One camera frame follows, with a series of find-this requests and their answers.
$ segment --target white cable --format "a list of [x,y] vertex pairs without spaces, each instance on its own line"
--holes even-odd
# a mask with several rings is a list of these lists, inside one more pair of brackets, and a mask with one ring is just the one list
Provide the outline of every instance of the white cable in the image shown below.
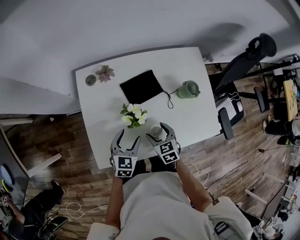
[[187,162],[187,163],[184,163],[184,164],[193,164],[194,167],[195,167],[195,169],[196,169],[199,173],[200,173],[200,172],[207,173],[207,178],[206,178],[206,180],[205,180],[205,182],[204,182],[204,184],[203,184],[203,187],[204,187],[205,184],[206,184],[206,182],[207,182],[207,180],[208,180],[208,178],[210,177],[210,174],[209,174],[207,171],[200,171],[200,170],[198,170],[198,168],[196,167],[196,165],[195,165],[194,163]]
[[[195,165],[194,163],[187,162],[187,163],[184,163],[184,164],[192,164],[192,165],[194,165],[195,169],[196,169],[199,173],[201,173],[201,172],[207,173],[207,178],[206,178],[206,180],[205,180],[205,182],[204,182],[204,184],[203,184],[203,186],[204,186],[204,185],[206,184],[206,182],[207,182],[207,180],[208,180],[210,174],[209,174],[207,171],[200,171],[200,170],[198,170],[198,168],[196,167],[196,165]],[[78,210],[68,209],[68,206],[71,205],[72,203],[78,204],[78,205],[79,205],[79,209],[78,209]],[[108,206],[108,204],[102,205],[102,206],[100,206],[100,207],[93,208],[93,209],[91,209],[91,210],[87,210],[87,211],[85,211],[85,212],[84,212],[81,216],[79,216],[79,217],[73,217],[73,216],[69,213],[69,210],[70,210],[70,211],[74,211],[74,212],[79,212],[79,211],[81,210],[81,205],[80,205],[79,203],[77,203],[77,202],[70,202],[70,203],[66,206],[66,208],[60,208],[60,209],[57,208],[57,209],[55,209],[55,210],[53,210],[53,211],[50,211],[50,213],[51,213],[51,212],[56,212],[56,211],[59,211],[59,210],[62,210],[62,209],[65,209],[65,210],[67,211],[68,215],[69,215],[71,218],[73,218],[73,219],[79,219],[79,218],[81,218],[83,215],[85,215],[87,212],[93,211],[93,210],[95,210],[95,209],[101,209],[102,207],[105,207],[105,206]]]
[[284,169],[285,167],[286,167],[286,165],[287,165],[287,163],[285,162],[285,159],[286,159],[286,155],[285,155],[285,157],[283,158],[283,161],[282,161],[282,163],[281,163],[281,169]]
[[[68,206],[69,206],[70,204],[72,204],[72,203],[78,204],[78,205],[79,205],[79,209],[78,209],[78,210],[68,209]],[[81,205],[80,205],[79,203],[77,203],[77,202],[70,202],[70,203],[66,206],[66,208],[61,208],[61,209],[65,209],[65,210],[67,211],[68,215],[70,215],[71,218],[73,218],[73,219],[79,219],[79,218],[81,218],[84,214],[86,214],[87,212],[93,211],[93,210],[95,210],[95,209],[100,209],[100,208],[105,207],[105,206],[108,206],[108,204],[102,205],[102,206],[100,206],[100,207],[93,208],[93,209],[91,209],[91,210],[87,210],[87,211],[85,211],[85,212],[84,212],[81,216],[79,216],[79,217],[73,217],[73,216],[69,213],[69,211],[68,211],[68,210],[70,210],[70,211],[74,211],[74,212],[79,212],[80,209],[81,209]],[[61,209],[57,208],[57,209],[55,209],[55,210],[53,210],[53,211],[51,211],[51,212],[59,211],[59,210],[61,210]]]
[[240,100],[240,96],[238,92],[234,92],[234,93],[228,93],[231,95],[231,97],[229,98],[231,101],[235,100],[235,101],[239,101]]

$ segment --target cable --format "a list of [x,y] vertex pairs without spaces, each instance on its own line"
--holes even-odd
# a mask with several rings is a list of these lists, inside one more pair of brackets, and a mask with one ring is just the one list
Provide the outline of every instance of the cable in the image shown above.
[[173,94],[174,92],[168,93],[167,91],[164,91],[164,93],[168,96],[168,108],[170,109],[174,108],[174,104],[171,101],[171,94]]
[[239,100],[240,100],[240,96],[239,96],[239,93],[238,93],[238,92],[228,93],[228,94],[230,94],[231,96],[232,96],[233,94],[235,94],[235,96],[229,98],[231,101],[233,101],[233,100],[239,101]]
[[52,214],[52,215],[49,216],[49,217],[46,217],[45,220],[47,219],[47,221],[46,221],[46,224],[45,224],[45,220],[44,220],[44,222],[43,222],[43,227],[44,227],[44,228],[47,227],[47,226],[48,226],[48,223],[50,222],[50,220],[51,220],[54,216],[56,216],[56,215],[58,215],[58,212]]
[[[79,209],[78,209],[78,210],[68,209],[68,206],[69,206],[70,204],[72,204],[72,203],[78,204],[78,205],[79,205]],[[80,209],[81,209],[81,205],[80,205],[79,203],[77,203],[77,202],[70,202],[70,203],[66,206],[66,208],[55,209],[55,210],[53,210],[53,211],[51,211],[51,212],[54,212],[54,211],[57,211],[57,212],[58,212],[58,211],[61,210],[61,209],[65,209],[65,210],[67,211],[68,215],[70,215],[71,218],[73,218],[73,219],[79,219],[79,218],[81,218],[84,214],[86,214],[87,212],[93,211],[93,210],[95,210],[95,209],[101,209],[102,207],[105,207],[105,206],[108,206],[108,204],[102,205],[102,206],[100,206],[100,207],[93,208],[93,209],[91,209],[91,210],[87,210],[87,211],[85,211],[85,212],[84,212],[81,216],[79,216],[79,217],[73,217],[73,216],[69,213],[69,211],[68,211],[68,210],[70,210],[70,211],[74,211],[74,212],[79,212]]]
[[239,167],[245,165],[246,163],[248,163],[250,160],[252,160],[252,159],[255,157],[255,155],[256,155],[257,153],[259,153],[259,152],[256,152],[256,153],[255,153],[249,160],[247,160],[246,162],[244,162],[244,163],[242,163],[241,165],[239,165],[239,166],[233,168],[231,171],[229,171],[228,173],[226,173],[222,178],[215,180],[212,184],[209,185],[209,187],[208,187],[207,189],[209,189],[209,188],[211,187],[211,185],[213,185],[215,182],[222,180],[224,177],[226,177],[228,174],[230,174],[231,172],[233,172],[235,169],[237,169],[237,168],[239,168]]
[[258,236],[261,238],[261,236],[262,236],[262,234],[263,234],[263,230],[262,230],[262,228],[260,227],[260,229],[261,229],[261,233],[259,233],[258,232],[258,230],[257,230],[257,226],[255,226],[255,230],[256,230],[256,232],[257,232],[257,234],[258,234]]
[[283,158],[283,161],[282,161],[282,163],[281,163],[281,169],[286,168],[287,163],[285,162],[285,160],[286,160],[286,154],[285,154],[285,157]]
[[184,164],[192,164],[192,165],[194,165],[195,169],[196,169],[199,173],[200,173],[200,172],[207,173],[207,178],[206,178],[206,180],[205,180],[205,182],[204,182],[204,184],[203,184],[203,187],[204,187],[205,184],[206,184],[206,182],[207,182],[207,180],[208,180],[208,178],[210,177],[210,174],[209,174],[207,171],[200,171],[200,170],[198,170],[198,168],[196,167],[196,165],[195,165],[194,163],[187,162],[187,163],[184,163]]
[[207,189],[209,189],[211,187],[211,185],[213,185],[215,182],[222,180],[224,177],[226,177],[228,174],[230,174],[231,172],[233,172],[235,169],[237,169],[237,168],[245,165],[246,163],[248,163],[250,160],[252,160],[256,156],[257,153],[259,153],[259,152],[263,153],[263,152],[270,151],[270,150],[273,150],[273,149],[278,149],[278,148],[287,148],[287,147],[290,147],[290,146],[294,146],[294,145],[290,144],[290,145],[286,145],[286,146],[283,146],[283,147],[277,147],[277,148],[271,148],[271,149],[257,149],[258,152],[256,152],[249,160],[247,160],[246,162],[242,163],[241,165],[233,168],[231,171],[227,172],[222,178],[215,180],[213,183],[211,183],[209,185],[209,187]]

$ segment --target desk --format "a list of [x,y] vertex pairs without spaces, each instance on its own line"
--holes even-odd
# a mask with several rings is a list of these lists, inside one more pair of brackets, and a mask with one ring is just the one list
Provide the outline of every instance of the desk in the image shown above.
[[[85,84],[85,78],[95,74],[101,65],[114,69],[115,77],[106,83],[97,81],[93,86]],[[121,120],[123,103],[128,103],[120,83],[149,69],[167,92],[173,92],[184,81],[193,80],[199,85],[200,95],[193,99],[179,99],[172,94],[173,109],[167,106],[167,95],[160,93],[141,104],[148,111],[147,122],[138,128],[127,129]],[[104,61],[75,72],[84,124],[99,169],[110,167],[110,144],[123,128],[125,133],[121,147],[128,148],[140,135],[138,151],[140,159],[156,153],[146,139],[150,127],[159,122],[170,125],[182,148],[193,145],[220,133],[218,114],[207,71],[199,48],[173,48],[132,54]]]
[[294,82],[293,80],[284,81],[283,86],[285,88],[288,121],[292,121],[293,118],[298,114],[297,100],[293,96]]
[[17,205],[18,208],[21,208],[25,199],[29,176],[24,171],[23,165],[20,165],[11,153],[2,133],[3,132],[0,131],[0,165],[5,164],[15,179],[15,184],[13,185],[14,190],[10,192],[10,195],[14,203],[21,204]]

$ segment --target small round object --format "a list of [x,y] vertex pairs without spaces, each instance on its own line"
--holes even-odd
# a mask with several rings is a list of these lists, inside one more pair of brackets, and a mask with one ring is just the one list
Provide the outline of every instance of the small round object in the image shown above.
[[88,85],[88,86],[93,86],[95,83],[96,83],[96,76],[91,74],[91,75],[88,75],[85,79],[85,84]]
[[161,128],[161,126],[159,124],[152,126],[150,129],[150,135],[152,137],[159,137],[162,132],[163,132],[163,129]]
[[9,187],[13,187],[13,180],[12,180],[12,178],[11,178],[11,176],[10,176],[10,174],[9,174],[9,172],[8,172],[8,170],[5,168],[5,166],[1,166],[0,167],[0,169],[1,169],[1,175],[2,175],[2,177],[3,177],[3,179],[4,179],[4,181],[5,181],[5,183],[9,186]]

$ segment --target white table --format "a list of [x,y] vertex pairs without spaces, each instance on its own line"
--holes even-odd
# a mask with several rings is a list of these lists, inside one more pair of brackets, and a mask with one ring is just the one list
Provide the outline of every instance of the white table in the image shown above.
[[[115,77],[106,83],[97,81],[93,86],[87,86],[85,78],[100,70],[101,65],[113,68]],[[193,99],[180,99],[172,94],[173,109],[167,106],[167,95],[160,93],[141,104],[141,108],[148,111],[147,122],[138,128],[127,129],[120,112],[123,103],[128,104],[128,101],[120,83],[149,69],[153,70],[167,92],[175,91],[184,81],[193,80],[199,85],[201,93]],[[84,124],[99,169],[111,166],[110,144],[122,129],[125,129],[120,143],[122,148],[130,148],[135,138],[141,136],[139,160],[156,155],[145,134],[159,122],[167,123],[174,129],[182,148],[220,133],[209,78],[196,47],[143,52],[104,61],[77,70],[76,81]]]

